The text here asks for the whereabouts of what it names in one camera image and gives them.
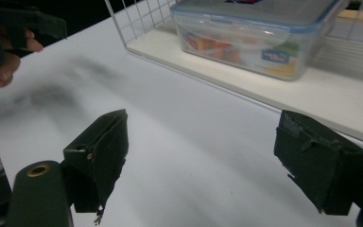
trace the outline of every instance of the white wire mesh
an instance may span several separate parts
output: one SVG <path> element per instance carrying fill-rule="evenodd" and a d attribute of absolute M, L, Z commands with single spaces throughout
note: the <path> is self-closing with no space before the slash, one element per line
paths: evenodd
<path fill-rule="evenodd" d="M 132 6 L 113 12 L 110 1 L 107 2 L 113 20 L 119 31 L 124 45 L 146 34 L 171 18 L 170 7 L 178 0 L 133 0 Z M 336 25 L 329 33 L 329 37 L 342 41 L 363 42 L 363 0 L 359 0 L 359 10 L 345 10 L 340 13 Z"/>

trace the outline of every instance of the container lid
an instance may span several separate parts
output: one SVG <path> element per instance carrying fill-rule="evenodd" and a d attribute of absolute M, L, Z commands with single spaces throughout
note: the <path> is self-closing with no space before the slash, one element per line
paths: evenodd
<path fill-rule="evenodd" d="M 347 3 L 347 0 L 182 0 L 172 11 L 225 23 L 287 26 L 291 32 L 301 33 L 317 29 Z"/>

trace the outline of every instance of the plastic container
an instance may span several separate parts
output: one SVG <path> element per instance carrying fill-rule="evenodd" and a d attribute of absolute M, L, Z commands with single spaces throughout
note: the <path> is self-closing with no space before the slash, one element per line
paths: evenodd
<path fill-rule="evenodd" d="M 303 74 L 348 0 L 184 0 L 171 8 L 181 49 L 278 79 Z"/>

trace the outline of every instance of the human hand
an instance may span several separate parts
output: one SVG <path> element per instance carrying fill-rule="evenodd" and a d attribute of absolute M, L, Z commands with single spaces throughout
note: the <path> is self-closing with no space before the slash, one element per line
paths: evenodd
<path fill-rule="evenodd" d="M 34 39 L 34 33 L 25 28 L 26 48 L 32 52 L 41 52 L 43 46 Z M 10 50 L 13 46 L 10 43 L 8 33 L 4 27 L 0 27 L 0 42 L 2 49 Z M 0 87 L 5 87 L 13 81 L 13 73 L 20 66 L 20 58 L 17 55 L 5 52 L 5 60 L 0 63 Z"/>

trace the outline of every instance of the white table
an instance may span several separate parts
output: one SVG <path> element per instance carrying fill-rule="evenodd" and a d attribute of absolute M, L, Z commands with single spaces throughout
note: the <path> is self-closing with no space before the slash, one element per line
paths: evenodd
<path fill-rule="evenodd" d="M 9 181 L 61 161 L 97 117 L 129 114 L 130 153 L 101 226 L 354 226 L 318 214 L 273 155 L 280 111 L 128 54 L 112 20 L 23 59 L 0 89 Z M 75 214 L 93 226 L 95 214 Z"/>

